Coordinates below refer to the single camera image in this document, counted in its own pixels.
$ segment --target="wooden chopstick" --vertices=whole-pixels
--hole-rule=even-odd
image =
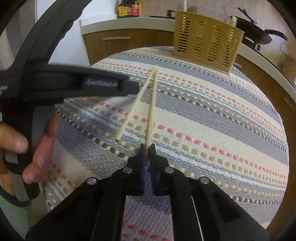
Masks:
[[[184,0],[184,12],[187,12],[187,1],[188,0]]]
[[[154,71],[156,70],[157,68],[157,65],[154,66],[154,68],[151,70],[151,73],[149,74],[148,78],[146,79],[145,83],[143,84],[143,87],[142,89],[140,90],[140,92],[137,94],[137,97],[133,103],[133,106],[131,107],[130,111],[128,112],[128,115],[124,121],[124,123],[122,124],[122,126],[120,127],[119,129],[119,132],[117,133],[116,137],[115,137],[115,140],[120,140],[121,137],[122,137],[122,134],[127,126],[127,124],[129,123],[129,121],[131,120],[131,118],[133,117],[133,113],[135,112],[139,102],[140,102],[140,99],[142,97],[142,95],[144,94],[144,91],[146,90],[149,82],[150,82],[150,79],[152,78],[153,74],[154,74]]]
[[[149,117],[148,117],[148,127],[146,134],[146,154],[148,153],[148,149],[152,144],[152,132],[153,132],[153,122],[155,117],[155,106],[156,106],[156,93],[157,93],[157,79],[158,79],[159,70],[156,69],[154,72],[154,81],[153,81],[153,91],[151,96],[151,104],[149,108]]]
[[[231,26],[236,26],[237,25],[237,18],[235,16],[232,16],[231,17],[231,23],[230,23]]]
[[[225,14],[225,17],[226,17],[226,23],[229,24],[229,15],[227,14],[227,10],[226,10],[225,6],[223,6],[223,10],[224,10],[224,14]]]

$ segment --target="white countertop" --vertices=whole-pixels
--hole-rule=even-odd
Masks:
[[[175,20],[164,18],[113,19],[81,26],[80,32],[81,34],[89,34],[94,32],[125,28],[156,29],[174,32]],[[256,53],[254,50],[250,49],[244,44],[240,44],[238,54],[257,65],[267,74],[269,74],[273,79],[275,79],[275,81],[278,82],[284,88],[284,90],[291,96],[291,98],[296,103],[295,89],[269,61],[267,61],[260,54]]]

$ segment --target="table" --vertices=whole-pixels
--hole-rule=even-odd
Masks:
[[[276,214],[287,185],[289,155],[282,120],[268,98],[236,68],[229,75],[173,58],[172,47],[125,51],[93,68],[128,74],[143,84],[158,65],[153,142],[185,175],[209,177],[262,226]],[[88,177],[109,177],[145,143],[151,87],[121,141],[114,137],[135,96],[73,98],[61,117],[49,179],[51,208]],[[173,240],[169,197],[127,197],[124,240]]]

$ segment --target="white wall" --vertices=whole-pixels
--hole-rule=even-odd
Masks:
[[[19,21],[21,39],[24,41],[36,23],[35,0],[27,0],[19,9]]]
[[[14,61],[10,45],[8,42],[6,29],[0,36],[0,70],[8,69]]]
[[[36,15],[39,19],[55,0],[36,0]],[[89,60],[82,36],[80,35],[79,20],[99,15],[116,13],[117,0],[92,0],[83,10],[81,17],[59,42],[52,54],[50,63],[89,66]]]

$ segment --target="sauce bottle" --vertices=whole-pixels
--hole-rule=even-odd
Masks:
[[[131,8],[132,8],[132,17],[139,17],[140,16],[140,3],[138,0],[131,1]]]
[[[118,18],[128,18],[132,16],[132,5],[129,0],[122,0],[118,6]]]

